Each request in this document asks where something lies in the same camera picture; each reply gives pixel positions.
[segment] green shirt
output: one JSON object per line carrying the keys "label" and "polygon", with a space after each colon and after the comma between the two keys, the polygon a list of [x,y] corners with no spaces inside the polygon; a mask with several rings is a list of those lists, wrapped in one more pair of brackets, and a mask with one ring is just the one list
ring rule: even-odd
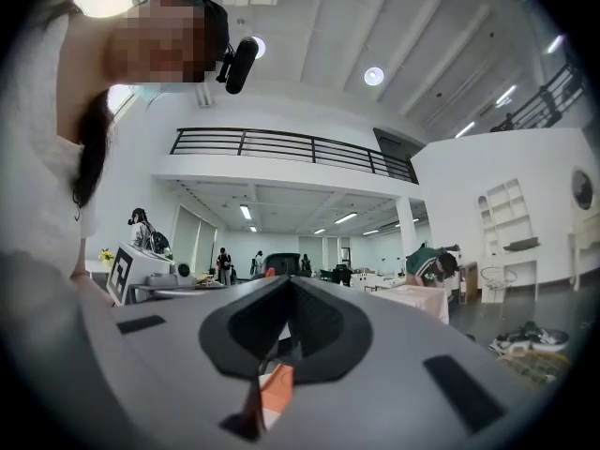
{"label": "green shirt", "polygon": [[406,273],[422,278],[426,273],[438,275],[440,272],[435,261],[442,253],[435,248],[423,247],[409,255],[406,259]]}

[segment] gray floor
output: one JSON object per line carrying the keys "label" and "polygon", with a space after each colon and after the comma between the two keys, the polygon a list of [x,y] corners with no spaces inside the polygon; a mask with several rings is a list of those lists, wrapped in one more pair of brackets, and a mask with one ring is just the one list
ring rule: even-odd
{"label": "gray floor", "polygon": [[486,347],[499,334],[534,321],[541,327],[567,332],[570,343],[564,353],[573,359],[596,320],[599,297],[600,276],[588,275],[582,279],[578,292],[568,283],[540,286],[537,302],[533,288],[509,291],[503,304],[453,302],[450,324],[464,334],[473,335],[477,343]]}

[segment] metal railing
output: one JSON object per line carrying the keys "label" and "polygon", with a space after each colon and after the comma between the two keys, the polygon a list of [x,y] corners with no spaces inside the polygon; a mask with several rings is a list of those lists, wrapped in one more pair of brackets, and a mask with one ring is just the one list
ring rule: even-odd
{"label": "metal railing", "polygon": [[552,127],[584,91],[581,72],[570,65],[562,67],[545,87],[547,92],[537,92],[513,112],[511,118],[506,118],[490,131]]}
{"label": "metal railing", "polygon": [[221,154],[300,160],[376,173],[418,184],[409,156],[385,155],[350,143],[256,128],[179,128],[171,155]]}

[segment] white ceiling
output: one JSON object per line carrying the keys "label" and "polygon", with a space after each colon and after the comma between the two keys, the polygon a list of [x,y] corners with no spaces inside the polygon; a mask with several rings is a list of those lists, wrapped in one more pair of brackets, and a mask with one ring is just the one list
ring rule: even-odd
{"label": "white ceiling", "polygon": [[[226,9],[234,47],[247,35],[266,44],[251,81],[302,82],[377,101],[439,140],[454,137],[473,119],[477,126],[471,134],[487,131],[533,94],[530,63],[541,53],[524,22],[526,5],[523,0],[278,0],[276,6]],[[238,19],[244,23],[238,25]],[[383,84],[365,84],[370,67],[383,69]],[[481,117],[512,84],[517,85],[514,101]]]}
{"label": "white ceiling", "polygon": [[[325,228],[327,232],[323,235],[353,236],[398,223],[394,200],[367,195],[204,181],[171,182],[168,185],[192,195],[235,231],[249,232],[253,225],[265,233],[312,234]],[[241,204],[249,207],[252,220],[244,218]],[[422,222],[427,220],[423,202],[411,202],[411,208],[416,218]],[[341,224],[335,223],[351,212],[358,216]]]}

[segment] railing post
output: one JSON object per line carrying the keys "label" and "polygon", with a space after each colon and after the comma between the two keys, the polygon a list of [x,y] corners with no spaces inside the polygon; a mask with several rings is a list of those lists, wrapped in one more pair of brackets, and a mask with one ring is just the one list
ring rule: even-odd
{"label": "railing post", "polygon": [[177,129],[177,138],[175,139],[175,143],[172,145],[171,153],[169,155],[172,155],[175,153],[175,148],[177,148],[177,144],[179,144],[179,141],[181,140],[182,133],[183,133],[183,130]]}
{"label": "railing post", "polygon": [[411,181],[414,184],[419,185],[419,181],[416,178],[416,172],[414,171],[413,163],[411,162],[411,156],[409,154],[406,154],[406,166],[409,169],[409,175],[411,176]]}
{"label": "railing post", "polygon": [[373,173],[375,173],[375,165],[373,165],[373,158],[371,157],[370,151],[367,150],[367,154],[368,154],[368,161],[371,164],[371,170],[373,171]]}
{"label": "railing post", "polygon": [[242,147],[244,146],[244,140],[246,139],[246,131],[242,132],[242,140],[240,140],[240,147],[237,149],[237,155],[242,155]]}

